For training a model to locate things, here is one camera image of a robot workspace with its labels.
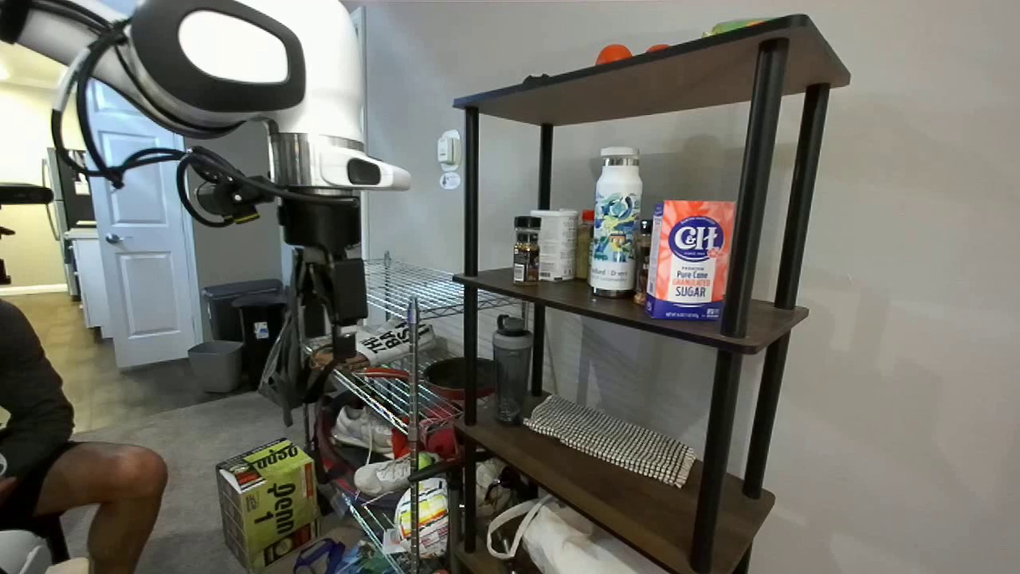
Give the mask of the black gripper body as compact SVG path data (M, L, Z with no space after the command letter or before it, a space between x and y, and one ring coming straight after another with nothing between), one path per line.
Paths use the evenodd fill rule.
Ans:
M356 355L349 330L367 315L360 201L283 201L283 242L296 249L294 291L304 336L324 336L335 361Z

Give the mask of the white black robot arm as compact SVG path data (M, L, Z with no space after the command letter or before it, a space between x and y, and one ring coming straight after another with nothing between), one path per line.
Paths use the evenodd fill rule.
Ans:
M364 147L364 64L340 0L0 0L0 38L68 68L68 93L103 81L151 123L215 136L244 123L270 129L266 195L339 203L352 193L406 193L400 166Z

